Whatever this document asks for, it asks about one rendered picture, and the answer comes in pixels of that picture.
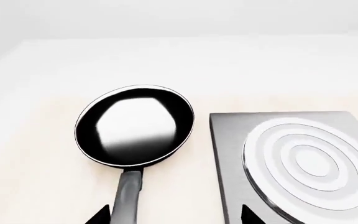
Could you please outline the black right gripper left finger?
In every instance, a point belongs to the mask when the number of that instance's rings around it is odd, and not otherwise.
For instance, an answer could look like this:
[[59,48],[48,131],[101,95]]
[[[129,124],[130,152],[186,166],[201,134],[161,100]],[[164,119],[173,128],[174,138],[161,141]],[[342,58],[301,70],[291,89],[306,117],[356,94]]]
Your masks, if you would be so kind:
[[101,208],[85,224],[110,224],[109,205],[105,205],[103,208]]

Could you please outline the black frying pan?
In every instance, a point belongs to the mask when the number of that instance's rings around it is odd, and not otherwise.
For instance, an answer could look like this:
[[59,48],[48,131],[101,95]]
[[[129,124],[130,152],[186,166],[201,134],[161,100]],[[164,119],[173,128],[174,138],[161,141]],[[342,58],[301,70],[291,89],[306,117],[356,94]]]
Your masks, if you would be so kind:
[[146,167],[174,154],[191,136],[195,114],[177,91],[158,85],[122,87],[93,100],[80,113],[75,142],[89,159],[122,169],[110,224],[137,224]]

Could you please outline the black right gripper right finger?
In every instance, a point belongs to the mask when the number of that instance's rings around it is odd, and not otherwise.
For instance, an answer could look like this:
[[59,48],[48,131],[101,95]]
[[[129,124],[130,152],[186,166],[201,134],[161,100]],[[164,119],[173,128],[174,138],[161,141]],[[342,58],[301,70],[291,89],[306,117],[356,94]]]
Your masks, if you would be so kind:
[[265,224],[247,205],[242,205],[242,224]]

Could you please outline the grey square electric stove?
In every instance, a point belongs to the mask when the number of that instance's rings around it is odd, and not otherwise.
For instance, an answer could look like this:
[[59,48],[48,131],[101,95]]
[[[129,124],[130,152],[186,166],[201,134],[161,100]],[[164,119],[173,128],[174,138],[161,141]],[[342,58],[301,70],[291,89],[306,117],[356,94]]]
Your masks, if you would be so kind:
[[358,120],[347,111],[209,116],[225,224],[358,224]]

